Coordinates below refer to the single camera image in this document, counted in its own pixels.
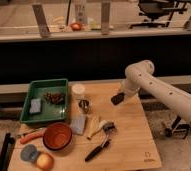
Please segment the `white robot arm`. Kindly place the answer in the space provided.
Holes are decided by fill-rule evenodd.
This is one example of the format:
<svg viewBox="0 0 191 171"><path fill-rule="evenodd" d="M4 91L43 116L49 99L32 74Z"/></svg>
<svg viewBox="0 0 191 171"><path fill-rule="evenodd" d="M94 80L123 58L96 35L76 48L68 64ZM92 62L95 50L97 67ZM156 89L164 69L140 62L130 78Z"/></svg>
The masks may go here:
<svg viewBox="0 0 191 171"><path fill-rule="evenodd" d="M150 60L130 64L125 69L119 92L127 99L143 88L191 126L191 94L157 79L153 73L154 64Z"/></svg>

